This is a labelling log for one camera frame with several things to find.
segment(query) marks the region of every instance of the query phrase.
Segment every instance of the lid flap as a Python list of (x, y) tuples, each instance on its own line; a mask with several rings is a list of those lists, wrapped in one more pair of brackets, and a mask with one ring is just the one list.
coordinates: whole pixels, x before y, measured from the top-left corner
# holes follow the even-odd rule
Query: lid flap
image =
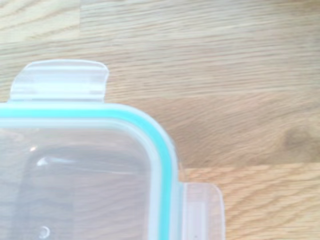
[(15, 77), (10, 100), (104, 102), (108, 76), (108, 68), (97, 61), (35, 61)]
[(220, 190), (210, 183), (183, 184), (183, 240), (225, 240), (224, 201)]

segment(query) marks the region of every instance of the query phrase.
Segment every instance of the butcher block countertop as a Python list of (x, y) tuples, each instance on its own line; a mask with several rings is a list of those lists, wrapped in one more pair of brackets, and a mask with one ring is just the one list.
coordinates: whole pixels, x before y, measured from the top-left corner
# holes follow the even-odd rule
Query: butcher block countertop
[(103, 62), (105, 101), (221, 189), (227, 240), (320, 239), (319, 1), (0, 0), (0, 20), (0, 101), (32, 61)]

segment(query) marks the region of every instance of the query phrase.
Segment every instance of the clear plastic lid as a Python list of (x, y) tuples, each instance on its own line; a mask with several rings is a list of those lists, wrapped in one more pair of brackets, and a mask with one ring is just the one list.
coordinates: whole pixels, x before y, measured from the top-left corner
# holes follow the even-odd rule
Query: clear plastic lid
[(50, 60), (0, 104), (0, 240), (224, 240), (221, 192), (182, 183), (150, 116), (103, 104), (99, 62)]
[(153, 156), (128, 128), (28, 124), (0, 129), (1, 239), (148, 239)]

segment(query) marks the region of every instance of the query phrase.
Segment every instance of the food storage container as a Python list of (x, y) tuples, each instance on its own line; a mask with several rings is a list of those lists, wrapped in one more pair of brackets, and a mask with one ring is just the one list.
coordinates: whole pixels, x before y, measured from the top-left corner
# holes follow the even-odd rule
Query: food storage container
[(104, 103), (108, 75), (100, 62), (58, 59), (13, 81), (0, 104), (0, 239), (225, 239), (219, 189), (179, 181), (165, 130)]

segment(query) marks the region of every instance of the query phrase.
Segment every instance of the teal silicone gasket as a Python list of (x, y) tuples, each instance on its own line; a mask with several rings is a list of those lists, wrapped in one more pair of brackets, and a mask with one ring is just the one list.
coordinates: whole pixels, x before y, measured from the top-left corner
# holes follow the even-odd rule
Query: teal silicone gasket
[(0, 118), (113, 118), (139, 127), (152, 140), (161, 159), (161, 199), (159, 210), (158, 240), (170, 236), (170, 212), (172, 191), (172, 162), (169, 149), (157, 129), (143, 117), (128, 110), (112, 108), (91, 109), (26, 109), (0, 108)]

